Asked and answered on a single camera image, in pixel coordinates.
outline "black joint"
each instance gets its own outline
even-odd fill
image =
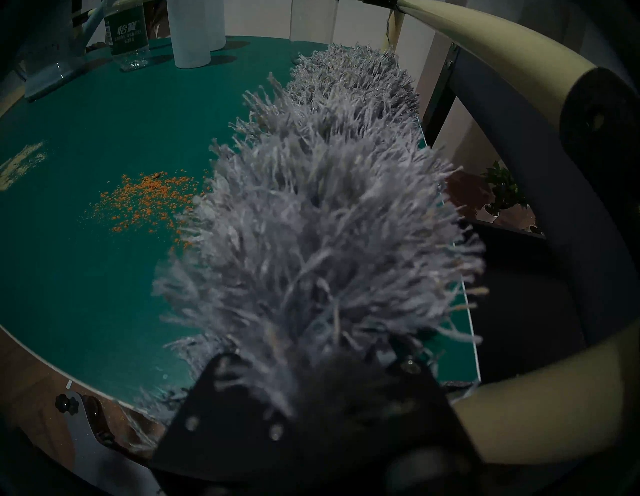
[[[78,402],[75,398],[67,398],[66,394],[56,396],[56,408],[60,413],[69,412],[69,415],[78,413]]]

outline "duster fibers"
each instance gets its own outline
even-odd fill
[[[441,193],[452,166],[419,147],[418,98],[391,52],[331,45],[286,88],[269,81],[273,98],[245,95],[234,147],[214,141],[212,191],[180,216],[192,246],[154,291],[200,331],[169,345],[194,380],[237,353],[216,388],[242,385],[302,428],[314,412],[318,438],[337,438],[393,412],[384,368],[365,356],[391,337],[419,354],[424,329],[471,339],[449,316],[483,247]],[[168,425],[186,394],[139,405]]]

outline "bolt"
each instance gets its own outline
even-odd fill
[[[411,357],[407,358],[403,363],[401,363],[400,368],[407,374],[412,375],[418,375],[422,372],[422,368],[420,367],[420,365]]]
[[[602,127],[602,124],[604,124],[604,116],[601,113],[598,112],[591,119],[591,130],[592,131],[599,130],[599,128]]]
[[[271,438],[272,441],[278,441],[280,438],[282,438],[283,434],[284,434],[284,427],[282,426],[282,424],[273,424],[269,428],[269,437]]]
[[[198,417],[196,417],[195,415],[192,415],[192,416],[187,418],[187,420],[184,423],[184,427],[189,432],[194,432],[194,430],[198,428],[198,424],[199,423],[200,423],[200,419]]]

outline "paper towel roll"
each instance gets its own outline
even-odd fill
[[[209,50],[220,50],[226,44],[225,38],[225,0],[204,0],[207,30],[209,32]]]
[[[204,0],[166,0],[173,61],[181,69],[211,61]]]

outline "green table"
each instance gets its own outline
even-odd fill
[[[151,296],[156,265],[175,247],[175,226],[118,230],[124,217],[92,215],[94,205],[122,187],[123,175],[132,184],[166,172],[161,180],[187,176],[201,188],[211,139],[230,142],[228,123],[247,116],[242,93],[267,85],[269,72],[288,81],[288,43],[233,36],[209,66],[180,70],[170,41],[153,40],[156,64],[130,73],[95,51],[87,74],[0,118],[6,331],[66,375],[126,403],[140,387],[190,384],[186,365],[163,345],[193,332],[163,322],[168,305]],[[468,312],[454,320],[472,331]],[[430,346],[445,350],[440,380],[478,379],[473,345],[438,336]]]

